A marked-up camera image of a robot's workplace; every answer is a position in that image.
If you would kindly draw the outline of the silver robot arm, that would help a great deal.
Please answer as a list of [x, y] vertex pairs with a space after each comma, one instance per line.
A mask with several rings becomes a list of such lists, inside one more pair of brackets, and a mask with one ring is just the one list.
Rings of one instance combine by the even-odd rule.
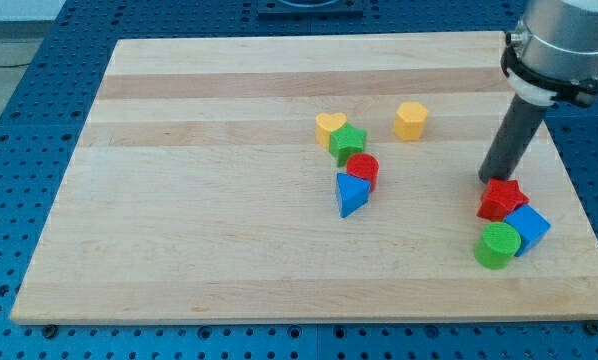
[[505, 44], [502, 71], [525, 102], [597, 100], [598, 0], [531, 0]]

